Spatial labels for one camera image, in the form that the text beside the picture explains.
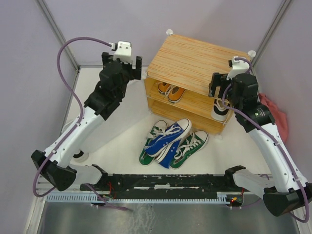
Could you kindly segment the black sneaker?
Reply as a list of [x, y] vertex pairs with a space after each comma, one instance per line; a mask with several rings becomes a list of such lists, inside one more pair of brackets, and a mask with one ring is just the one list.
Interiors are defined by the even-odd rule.
[[74, 154], [73, 160], [75, 162], [82, 163], [85, 160], [87, 160], [88, 157], [89, 157], [89, 153], [84, 153], [82, 150], [80, 150], [77, 154]]
[[228, 113], [229, 109], [223, 105], [222, 101], [215, 99], [211, 110], [211, 117], [217, 121], [225, 121]]

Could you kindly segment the wooden shoe cabinet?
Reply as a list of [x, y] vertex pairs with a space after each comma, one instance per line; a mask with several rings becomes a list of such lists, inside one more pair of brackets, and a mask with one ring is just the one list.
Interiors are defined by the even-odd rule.
[[[150, 111], [172, 121], [188, 118], [195, 129], [221, 136], [233, 112], [229, 111], [224, 120], [211, 116], [218, 97], [208, 95], [209, 83], [213, 73], [230, 72], [228, 61], [233, 57], [250, 57], [246, 52], [176, 35], [171, 29], [166, 34], [167, 38], [147, 68], [144, 81]], [[169, 102], [158, 91], [161, 82], [185, 90], [178, 103]]]

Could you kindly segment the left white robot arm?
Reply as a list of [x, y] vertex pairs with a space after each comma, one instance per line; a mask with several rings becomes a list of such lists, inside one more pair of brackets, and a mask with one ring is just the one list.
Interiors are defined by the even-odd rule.
[[120, 105], [129, 81], [141, 79], [142, 57], [137, 57], [133, 66], [104, 52], [102, 63], [99, 82], [77, 120], [50, 147], [43, 152], [35, 150], [31, 155], [39, 174], [58, 191], [65, 191], [73, 184], [91, 184], [97, 190], [107, 187], [108, 178], [100, 167], [76, 166], [70, 161], [81, 151], [88, 136]]

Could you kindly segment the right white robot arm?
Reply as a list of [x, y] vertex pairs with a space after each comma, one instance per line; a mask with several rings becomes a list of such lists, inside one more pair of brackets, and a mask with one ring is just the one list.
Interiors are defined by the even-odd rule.
[[304, 207], [306, 216], [302, 222], [308, 222], [312, 185], [288, 153], [269, 108], [260, 103], [256, 77], [242, 73], [228, 78], [227, 74], [213, 73], [210, 97], [217, 87], [218, 97], [228, 101], [224, 106], [234, 111], [237, 122], [260, 149], [273, 177], [263, 179], [243, 166], [235, 166], [226, 170], [224, 186], [230, 191], [241, 187], [257, 195], [274, 216]]

